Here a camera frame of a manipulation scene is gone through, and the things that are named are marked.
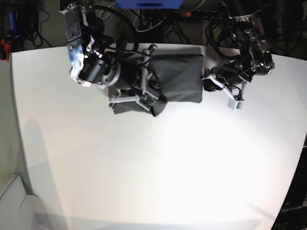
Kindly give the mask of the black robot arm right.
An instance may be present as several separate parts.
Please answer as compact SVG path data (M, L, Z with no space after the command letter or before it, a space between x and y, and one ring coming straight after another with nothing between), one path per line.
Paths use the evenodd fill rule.
M133 24L110 7L94 5L91 0L61 0L59 4L65 16L70 78L83 87L114 87L118 93L109 99L112 106L134 102L151 111L160 98L160 93L150 86L153 71L148 69L156 45L138 51L138 33ZM119 17L130 28L134 39L131 50L126 49L125 40L111 46L114 39L104 34L104 21L97 11Z

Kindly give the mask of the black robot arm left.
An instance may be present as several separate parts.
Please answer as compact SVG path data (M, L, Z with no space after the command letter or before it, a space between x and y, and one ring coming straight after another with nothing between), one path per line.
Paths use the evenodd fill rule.
M209 92L223 91L228 97L228 107L236 111L244 104L243 92L254 75L268 75L275 64L269 43L257 26L256 18L261 11L257 0L224 0L224 9L209 23L209 44L215 53L225 60L221 67L214 67L202 78L204 89ZM213 35L214 25L223 20L231 23L231 37L239 54L228 56L218 46Z

